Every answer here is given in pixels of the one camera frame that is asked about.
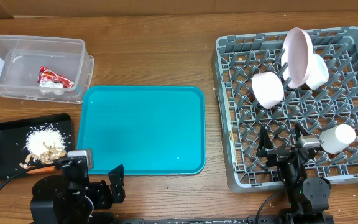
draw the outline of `red candy wrapper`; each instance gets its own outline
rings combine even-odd
[[[70,81],[68,78],[63,75],[59,75],[56,72],[49,70],[47,67],[41,66],[40,75],[38,76],[38,83],[53,81],[54,83],[63,84],[64,88],[71,88],[74,86],[74,82]]]

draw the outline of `wood grain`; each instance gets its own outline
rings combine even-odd
[[[83,39],[96,61],[92,85],[193,85],[202,89],[206,100],[204,170],[187,177],[125,177],[125,202],[114,205],[112,211],[118,218],[219,218],[254,215],[271,192],[235,194],[227,187],[210,61],[215,40],[222,35],[292,27],[340,26],[358,26],[358,12],[22,19],[0,21],[0,34]],[[0,98],[0,122],[62,112],[73,118],[78,129],[81,105]],[[44,176],[13,180],[1,191],[0,223],[31,221],[30,190]],[[91,177],[92,181],[101,179],[108,180]],[[336,223],[358,223],[358,184],[335,185],[329,202],[328,214],[334,215]],[[286,198],[279,197],[262,213],[276,214],[286,206]]]

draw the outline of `gray plastic rack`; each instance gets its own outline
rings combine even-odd
[[[218,95],[223,130],[223,151],[229,188],[234,192],[275,190],[283,187],[276,167],[265,166],[256,157],[262,125],[275,148],[294,143],[294,124],[319,135],[325,129],[349,124],[356,140],[336,155],[320,151],[305,165],[309,176],[325,177],[334,184],[358,182],[358,28],[340,27],[306,30],[314,52],[326,62],[330,75],[321,88],[311,91],[303,85],[287,88],[281,65],[283,41],[288,32],[220,37],[212,56],[215,91]],[[285,87],[285,98],[266,110],[251,90],[253,74],[274,72]]]

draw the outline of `clear plastic container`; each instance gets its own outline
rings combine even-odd
[[[82,103],[93,75],[94,59],[80,39],[0,35],[0,96]],[[40,87],[45,66],[75,82],[72,88]]]

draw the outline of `turquoise tray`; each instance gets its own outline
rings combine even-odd
[[[192,86],[95,86],[84,96],[77,149],[89,174],[194,175],[205,166],[205,102]]]

